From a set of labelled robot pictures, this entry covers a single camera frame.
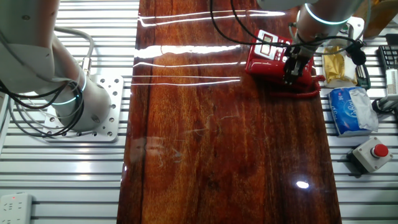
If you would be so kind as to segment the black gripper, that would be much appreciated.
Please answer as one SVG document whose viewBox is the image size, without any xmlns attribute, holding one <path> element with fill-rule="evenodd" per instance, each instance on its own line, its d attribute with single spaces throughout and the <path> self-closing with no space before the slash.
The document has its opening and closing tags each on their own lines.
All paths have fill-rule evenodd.
<svg viewBox="0 0 398 224">
<path fill-rule="evenodd" d="M 310 54 L 304 47 L 287 47 L 284 50 L 283 62 L 284 76 L 283 81 L 287 85 L 292 85 L 303 74 L 304 66 L 310 60 Z"/>
</svg>

